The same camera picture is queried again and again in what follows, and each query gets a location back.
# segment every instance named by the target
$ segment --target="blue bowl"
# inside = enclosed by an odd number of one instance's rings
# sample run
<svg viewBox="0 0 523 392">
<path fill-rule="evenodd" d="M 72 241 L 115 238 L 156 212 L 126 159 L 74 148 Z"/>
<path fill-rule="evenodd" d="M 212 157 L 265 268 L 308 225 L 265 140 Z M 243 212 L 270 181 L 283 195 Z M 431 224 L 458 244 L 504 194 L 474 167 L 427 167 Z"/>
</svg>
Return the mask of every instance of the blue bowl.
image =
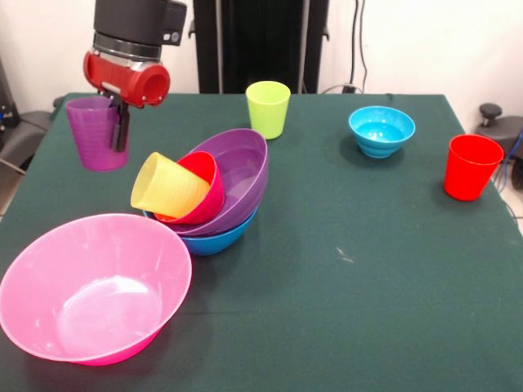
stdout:
<svg viewBox="0 0 523 392">
<path fill-rule="evenodd" d="M 241 225 L 226 231 L 225 233 L 212 235 L 209 237 L 182 237 L 181 240 L 189 249 L 189 253 L 195 256 L 210 256 L 215 255 L 236 242 L 242 236 L 248 226 L 254 219 L 257 209 L 247 218 Z M 154 219 L 154 215 L 150 212 L 143 211 L 148 218 Z"/>
<path fill-rule="evenodd" d="M 385 106 L 367 106 L 349 117 L 361 151 L 371 158 L 393 155 L 412 137 L 416 126 L 407 114 Z"/>
</svg>

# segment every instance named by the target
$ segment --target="pink bowl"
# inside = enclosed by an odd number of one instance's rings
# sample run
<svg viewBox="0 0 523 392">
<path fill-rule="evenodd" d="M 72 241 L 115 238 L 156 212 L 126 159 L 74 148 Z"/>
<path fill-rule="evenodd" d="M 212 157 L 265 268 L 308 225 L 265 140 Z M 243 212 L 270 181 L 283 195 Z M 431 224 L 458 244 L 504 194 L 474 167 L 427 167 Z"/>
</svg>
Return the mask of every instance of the pink bowl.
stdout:
<svg viewBox="0 0 523 392">
<path fill-rule="evenodd" d="M 207 196 L 193 211 L 180 218 L 154 214 L 156 219 L 163 223 L 192 224 L 204 223 L 214 218 L 223 207 L 226 194 L 221 182 L 220 170 L 216 160 L 210 153 L 197 151 L 189 153 L 178 161 L 178 164 L 190 170 L 196 176 L 206 180 L 211 186 Z"/>
<path fill-rule="evenodd" d="M 127 214 L 88 216 L 31 243 L 0 283 L 0 325 L 43 359 L 100 366 L 143 350 L 190 285 L 172 230 Z"/>
</svg>

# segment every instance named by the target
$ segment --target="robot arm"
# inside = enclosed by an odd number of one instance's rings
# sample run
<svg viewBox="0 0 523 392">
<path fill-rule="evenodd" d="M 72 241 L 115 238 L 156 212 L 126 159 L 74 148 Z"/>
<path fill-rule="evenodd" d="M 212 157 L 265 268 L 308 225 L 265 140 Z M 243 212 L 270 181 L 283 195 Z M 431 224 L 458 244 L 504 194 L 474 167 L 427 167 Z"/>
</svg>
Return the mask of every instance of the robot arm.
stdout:
<svg viewBox="0 0 523 392">
<path fill-rule="evenodd" d="M 83 72 L 118 106 L 116 151 L 127 143 L 128 106 L 159 105 L 165 99 L 171 80 L 160 62 L 162 45 L 180 45 L 186 12 L 184 3 L 173 0 L 96 0 L 95 35 Z"/>
</svg>

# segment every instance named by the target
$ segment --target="white wall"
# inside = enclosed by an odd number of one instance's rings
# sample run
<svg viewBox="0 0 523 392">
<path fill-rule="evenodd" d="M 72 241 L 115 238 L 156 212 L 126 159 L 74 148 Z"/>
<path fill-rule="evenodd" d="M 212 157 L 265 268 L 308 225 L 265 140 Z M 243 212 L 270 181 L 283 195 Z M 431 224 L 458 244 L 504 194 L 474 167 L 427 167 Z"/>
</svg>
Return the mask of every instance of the white wall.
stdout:
<svg viewBox="0 0 523 392">
<path fill-rule="evenodd" d="M 171 91 L 197 92 L 193 20 L 188 4 L 180 47 L 165 47 Z M 0 0 L 0 57 L 19 111 L 51 109 L 52 100 L 72 91 L 94 91 L 86 82 L 83 56 L 92 45 L 95 0 Z"/>
<path fill-rule="evenodd" d="M 320 89 L 347 82 L 351 65 L 355 2 L 330 3 Z M 444 93 L 467 131 L 486 101 L 523 115 L 521 0 L 367 0 L 363 37 L 367 92 Z"/>
<path fill-rule="evenodd" d="M 92 91 L 82 59 L 92 42 L 95 0 L 0 0 L 0 56 L 21 111 L 50 109 L 54 97 Z M 180 47 L 166 47 L 171 91 L 197 92 L 189 4 Z M 367 92 L 444 93 L 463 126 L 491 100 L 523 114 L 523 1 L 367 0 Z M 331 41 L 324 41 L 320 89 L 346 82 L 354 0 L 330 0 Z M 357 70 L 356 82 L 363 73 Z"/>
</svg>

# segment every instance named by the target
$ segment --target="red cup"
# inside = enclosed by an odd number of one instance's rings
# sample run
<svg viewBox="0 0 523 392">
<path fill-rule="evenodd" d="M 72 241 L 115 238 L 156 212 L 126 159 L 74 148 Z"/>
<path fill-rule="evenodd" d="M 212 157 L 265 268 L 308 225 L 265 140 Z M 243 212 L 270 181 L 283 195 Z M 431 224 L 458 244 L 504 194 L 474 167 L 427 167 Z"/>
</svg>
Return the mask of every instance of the red cup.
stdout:
<svg viewBox="0 0 523 392">
<path fill-rule="evenodd" d="M 455 136 L 449 143 L 445 192 L 464 202 L 476 200 L 502 159 L 503 149 L 488 137 Z"/>
<path fill-rule="evenodd" d="M 179 218 L 154 214 L 156 219 L 170 224 L 196 225 L 210 221 L 221 211 L 226 200 L 225 190 L 221 182 L 220 170 L 214 157 L 204 151 L 187 154 L 178 161 L 180 166 L 206 180 L 211 186 L 205 198 L 187 215 Z"/>
</svg>

